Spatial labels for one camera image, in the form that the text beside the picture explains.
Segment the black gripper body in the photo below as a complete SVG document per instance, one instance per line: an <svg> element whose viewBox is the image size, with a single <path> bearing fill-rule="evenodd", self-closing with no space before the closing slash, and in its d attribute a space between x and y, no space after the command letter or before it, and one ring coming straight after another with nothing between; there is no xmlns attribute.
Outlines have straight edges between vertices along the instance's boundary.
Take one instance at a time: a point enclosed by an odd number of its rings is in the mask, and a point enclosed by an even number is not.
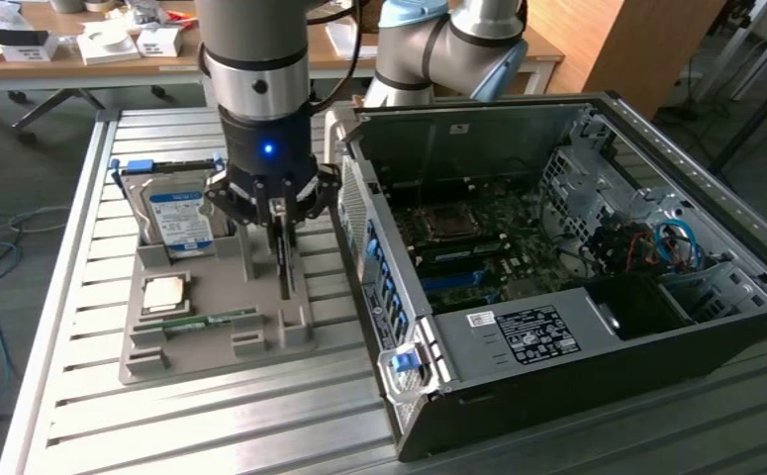
<svg viewBox="0 0 767 475"><path fill-rule="evenodd" d="M288 116L259 121L236 118L218 107L226 137L230 181L250 195L255 182L264 183L270 198L283 198L284 181L290 180L300 192L318 173L312 154L312 106Z"/></svg>

